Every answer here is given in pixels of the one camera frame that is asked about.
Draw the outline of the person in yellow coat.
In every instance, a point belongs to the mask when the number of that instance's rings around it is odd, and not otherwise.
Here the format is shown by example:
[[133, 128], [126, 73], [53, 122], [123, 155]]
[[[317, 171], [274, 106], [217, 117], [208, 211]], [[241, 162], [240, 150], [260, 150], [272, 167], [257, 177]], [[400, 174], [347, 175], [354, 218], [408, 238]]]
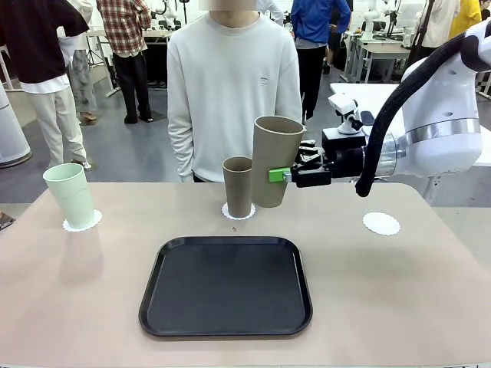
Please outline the person in yellow coat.
[[460, 0], [460, 12], [450, 27], [449, 38], [464, 33], [482, 21], [479, 0]]

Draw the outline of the black plastic tray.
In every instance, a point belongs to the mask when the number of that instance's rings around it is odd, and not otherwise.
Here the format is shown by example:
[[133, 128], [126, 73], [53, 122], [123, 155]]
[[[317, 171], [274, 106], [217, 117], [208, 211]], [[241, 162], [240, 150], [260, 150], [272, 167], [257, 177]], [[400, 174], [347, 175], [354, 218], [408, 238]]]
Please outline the black plastic tray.
[[154, 337], [286, 337], [313, 314], [301, 253], [272, 236], [196, 236], [157, 253], [139, 309]]

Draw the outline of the white background desk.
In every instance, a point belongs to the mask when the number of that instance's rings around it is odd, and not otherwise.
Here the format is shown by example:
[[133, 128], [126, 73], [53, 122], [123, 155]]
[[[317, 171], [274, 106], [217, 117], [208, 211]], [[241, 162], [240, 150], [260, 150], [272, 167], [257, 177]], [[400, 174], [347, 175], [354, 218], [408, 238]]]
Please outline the white background desk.
[[104, 72], [110, 84], [110, 90], [106, 92], [105, 97], [110, 98], [120, 91], [120, 87], [117, 82], [116, 72], [111, 64], [112, 57], [110, 54], [105, 54], [104, 52], [104, 45], [109, 45], [109, 42], [105, 36], [105, 31], [103, 29], [91, 29], [87, 32], [87, 38], [94, 39], [94, 43], [99, 51], [98, 55], [99, 58], [102, 60]]

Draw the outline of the white table with legs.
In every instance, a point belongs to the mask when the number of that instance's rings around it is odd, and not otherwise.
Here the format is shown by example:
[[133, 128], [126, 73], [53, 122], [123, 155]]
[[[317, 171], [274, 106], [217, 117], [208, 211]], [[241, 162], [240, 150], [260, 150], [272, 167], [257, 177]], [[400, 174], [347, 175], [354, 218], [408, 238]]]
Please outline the white table with legs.
[[[358, 108], [362, 111], [369, 110], [373, 116], [377, 116], [386, 99], [396, 89], [396, 84], [348, 84], [332, 83], [330, 88], [334, 94], [344, 94], [358, 103]], [[394, 138], [399, 138], [405, 134], [404, 119], [402, 110], [399, 110], [388, 130]], [[480, 126], [483, 148], [479, 159], [473, 164], [476, 167], [491, 168], [491, 131]], [[427, 185], [423, 191], [423, 198], [431, 203], [437, 196], [437, 190], [443, 180], [428, 179]]]

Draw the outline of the brown cup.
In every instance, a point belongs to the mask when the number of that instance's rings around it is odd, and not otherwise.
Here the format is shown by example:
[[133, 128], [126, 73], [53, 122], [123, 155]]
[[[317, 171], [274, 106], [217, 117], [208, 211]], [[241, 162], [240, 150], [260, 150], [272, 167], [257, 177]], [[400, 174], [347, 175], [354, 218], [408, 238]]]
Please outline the brown cup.
[[287, 183], [270, 182], [271, 169], [290, 168], [298, 152], [304, 126], [286, 117], [255, 120], [252, 150], [252, 201], [263, 208], [281, 205]]
[[234, 156], [222, 163], [229, 214], [236, 219], [247, 217], [252, 211], [252, 160]]

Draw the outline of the person's right forearm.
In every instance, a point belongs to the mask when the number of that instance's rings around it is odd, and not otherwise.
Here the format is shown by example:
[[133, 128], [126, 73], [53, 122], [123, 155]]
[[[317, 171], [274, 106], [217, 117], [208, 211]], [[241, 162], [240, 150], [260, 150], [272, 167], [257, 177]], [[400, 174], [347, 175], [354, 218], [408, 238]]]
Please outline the person's right forearm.
[[193, 182], [193, 131], [189, 124], [170, 122], [168, 133], [178, 163], [181, 182]]

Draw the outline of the person in grey sweater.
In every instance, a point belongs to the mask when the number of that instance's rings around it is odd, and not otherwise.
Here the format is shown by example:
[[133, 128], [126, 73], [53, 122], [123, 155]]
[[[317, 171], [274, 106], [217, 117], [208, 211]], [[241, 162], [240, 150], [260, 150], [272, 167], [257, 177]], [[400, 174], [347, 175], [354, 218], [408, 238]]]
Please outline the person in grey sweater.
[[256, 0], [202, 0], [205, 15], [167, 46], [167, 118], [193, 131], [193, 181], [221, 182], [222, 162], [250, 157], [255, 120], [292, 120], [300, 96], [291, 34]]

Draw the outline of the person in cream top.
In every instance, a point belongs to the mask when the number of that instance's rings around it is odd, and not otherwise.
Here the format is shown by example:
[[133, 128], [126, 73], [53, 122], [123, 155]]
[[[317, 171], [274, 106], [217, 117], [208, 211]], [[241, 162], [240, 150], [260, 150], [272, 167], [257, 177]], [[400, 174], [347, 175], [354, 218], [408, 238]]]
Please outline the person in cream top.
[[[460, 0], [435, 0], [417, 61], [427, 58], [447, 41], [450, 26], [459, 12]], [[421, 15], [422, 12], [417, 16], [417, 25]]]

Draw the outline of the grey background desk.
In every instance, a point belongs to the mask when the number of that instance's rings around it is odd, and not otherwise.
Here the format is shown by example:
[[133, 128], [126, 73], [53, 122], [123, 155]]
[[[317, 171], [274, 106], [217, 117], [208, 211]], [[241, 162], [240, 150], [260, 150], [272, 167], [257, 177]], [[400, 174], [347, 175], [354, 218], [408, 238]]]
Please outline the grey background desk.
[[375, 61], [384, 62], [386, 68], [381, 79], [384, 83], [390, 83], [396, 62], [405, 64], [410, 54], [400, 41], [363, 40], [359, 34], [349, 31], [345, 34], [345, 40], [348, 41], [347, 59], [341, 78], [348, 83], [367, 84]]

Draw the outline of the person in blue jacket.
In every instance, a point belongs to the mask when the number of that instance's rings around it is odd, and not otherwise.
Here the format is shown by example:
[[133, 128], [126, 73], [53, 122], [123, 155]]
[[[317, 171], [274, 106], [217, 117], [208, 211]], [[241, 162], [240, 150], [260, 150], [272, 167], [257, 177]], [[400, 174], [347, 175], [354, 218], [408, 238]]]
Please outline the person in blue jacket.
[[292, 30], [298, 54], [302, 121], [313, 117], [321, 83], [323, 60], [331, 34], [334, 9], [340, 15], [334, 29], [344, 33], [351, 20], [347, 0], [294, 0], [291, 10]]

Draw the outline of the person in patterned grey skirt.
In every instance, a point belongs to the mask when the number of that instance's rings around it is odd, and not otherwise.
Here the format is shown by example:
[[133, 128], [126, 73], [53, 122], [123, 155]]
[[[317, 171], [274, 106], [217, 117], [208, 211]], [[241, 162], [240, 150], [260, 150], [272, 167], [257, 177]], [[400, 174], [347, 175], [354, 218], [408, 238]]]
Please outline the person in patterned grey skirt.
[[83, 33], [77, 37], [74, 54], [68, 64], [68, 77], [80, 118], [87, 125], [94, 125], [97, 122], [97, 117], [94, 114], [97, 106], [86, 53], [87, 50], [88, 41], [86, 34]]

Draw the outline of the person in black top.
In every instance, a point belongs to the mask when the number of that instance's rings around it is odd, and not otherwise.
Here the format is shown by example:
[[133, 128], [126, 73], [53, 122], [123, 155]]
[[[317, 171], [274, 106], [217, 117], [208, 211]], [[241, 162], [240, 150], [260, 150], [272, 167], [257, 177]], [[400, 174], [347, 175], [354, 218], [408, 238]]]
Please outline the person in black top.
[[73, 161], [91, 168], [67, 75], [77, 39], [87, 30], [87, 21], [68, 0], [0, 0], [0, 45], [7, 47], [35, 110], [50, 167], [64, 163], [66, 140]]

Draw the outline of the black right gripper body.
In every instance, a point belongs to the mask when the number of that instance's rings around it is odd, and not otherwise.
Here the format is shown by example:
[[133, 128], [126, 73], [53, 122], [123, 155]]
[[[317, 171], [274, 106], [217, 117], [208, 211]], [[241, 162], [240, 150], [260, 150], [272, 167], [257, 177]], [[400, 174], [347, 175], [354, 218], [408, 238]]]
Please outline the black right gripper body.
[[324, 156], [332, 179], [358, 177], [364, 168], [364, 147], [326, 151]]

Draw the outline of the person's left forearm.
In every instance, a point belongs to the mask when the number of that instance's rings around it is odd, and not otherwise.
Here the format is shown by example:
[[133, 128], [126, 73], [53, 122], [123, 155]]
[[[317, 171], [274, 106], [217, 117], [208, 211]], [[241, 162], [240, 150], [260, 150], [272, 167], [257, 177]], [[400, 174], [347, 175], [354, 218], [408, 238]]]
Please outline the person's left forearm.
[[302, 109], [302, 99], [300, 96], [296, 96], [292, 101], [291, 118], [298, 123], [304, 124], [304, 113]]

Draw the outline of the black tripod pole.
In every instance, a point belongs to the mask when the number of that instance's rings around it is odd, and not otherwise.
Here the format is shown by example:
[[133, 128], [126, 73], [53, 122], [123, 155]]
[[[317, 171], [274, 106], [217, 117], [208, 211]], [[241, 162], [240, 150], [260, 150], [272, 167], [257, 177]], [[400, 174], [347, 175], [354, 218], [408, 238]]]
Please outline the black tripod pole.
[[423, 9], [420, 21], [417, 25], [417, 33], [413, 44], [411, 45], [410, 55], [407, 59], [407, 67], [411, 66], [414, 62], [419, 59], [420, 49], [424, 40], [424, 36], [427, 33], [427, 26], [432, 12], [433, 4], [435, 0], [427, 0], [425, 7]]

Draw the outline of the white scalloped paper coaster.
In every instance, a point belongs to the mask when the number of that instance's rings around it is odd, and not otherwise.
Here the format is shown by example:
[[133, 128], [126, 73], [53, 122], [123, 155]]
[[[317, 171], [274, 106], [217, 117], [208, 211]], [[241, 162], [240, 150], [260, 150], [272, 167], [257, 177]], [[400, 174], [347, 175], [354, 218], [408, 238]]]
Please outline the white scalloped paper coaster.
[[227, 204], [227, 203], [225, 203], [225, 204], [222, 206], [222, 214], [223, 214], [223, 215], [224, 215], [226, 218], [228, 218], [228, 219], [230, 219], [230, 220], [234, 220], [234, 221], [242, 221], [242, 220], [250, 219], [251, 217], [253, 217], [253, 216], [254, 216], [255, 212], [256, 212], [256, 207], [255, 207], [255, 205], [254, 205], [254, 204], [251, 204], [251, 208], [250, 208], [250, 212], [249, 212], [249, 214], [248, 214], [247, 216], [245, 216], [245, 217], [241, 217], [241, 218], [239, 218], [239, 217], [234, 217], [234, 216], [232, 216], [232, 215], [229, 213], [229, 207], [228, 207], [228, 204]]
[[383, 212], [369, 212], [362, 220], [367, 229], [379, 235], [396, 235], [400, 231], [399, 221]]
[[93, 221], [89, 225], [81, 227], [81, 228], [74, 228], [65, 219], [63, 221], [62, 227], [67, 232], [84, 232], [84, 231], [87, 231], [88, 229], [96, 226], [102, 220], [102, 218], [103, 218], [103, 214], [101, 213], [101, 211], [95, 209]]

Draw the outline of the person in plaid shirt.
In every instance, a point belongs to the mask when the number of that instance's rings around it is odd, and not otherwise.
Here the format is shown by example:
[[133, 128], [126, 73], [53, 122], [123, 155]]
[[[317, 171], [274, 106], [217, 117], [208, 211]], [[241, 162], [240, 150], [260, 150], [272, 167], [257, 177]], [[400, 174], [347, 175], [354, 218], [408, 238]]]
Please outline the person in plaid shirt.
[[124, 97], [125, 124], [153, 121], [147, 87], [147, 49], [143, 31], [151, 26], [144, 0], [96, 0], [105, 37], [113, 52], [114, 69]]

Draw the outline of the light green cup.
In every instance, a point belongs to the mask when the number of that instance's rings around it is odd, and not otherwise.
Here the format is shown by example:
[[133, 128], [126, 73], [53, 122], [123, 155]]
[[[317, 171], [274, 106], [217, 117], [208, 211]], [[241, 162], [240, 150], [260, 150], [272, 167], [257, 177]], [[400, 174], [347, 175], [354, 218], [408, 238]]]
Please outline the light green cup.
[[43, 179], [70, 227], [86, 228], [94, 221], [94, 205], [82, 165], [53, 166], [44, 172]]

